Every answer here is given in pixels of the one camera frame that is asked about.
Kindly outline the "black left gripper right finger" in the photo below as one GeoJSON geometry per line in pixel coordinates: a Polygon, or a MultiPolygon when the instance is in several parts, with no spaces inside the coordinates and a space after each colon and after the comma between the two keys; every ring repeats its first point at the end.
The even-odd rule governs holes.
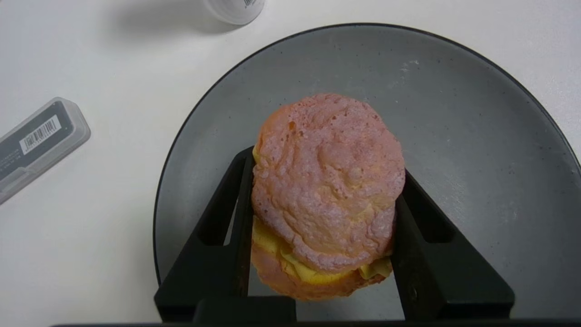
{"type": "Polygon", "coordinates": [[[512,288],[409,171],[395,209],[391,263],[407,321],[510,317],[512,288]]]}

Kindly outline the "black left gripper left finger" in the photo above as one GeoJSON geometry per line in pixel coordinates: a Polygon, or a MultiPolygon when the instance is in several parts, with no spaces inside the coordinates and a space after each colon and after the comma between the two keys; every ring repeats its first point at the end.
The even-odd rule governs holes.
{"type": "Polygon", "coordinates": [[[235,306],[248,293],[252,151],[235,155],[158,287],[154,303],[163,323],[241,323],[235,306]]]}

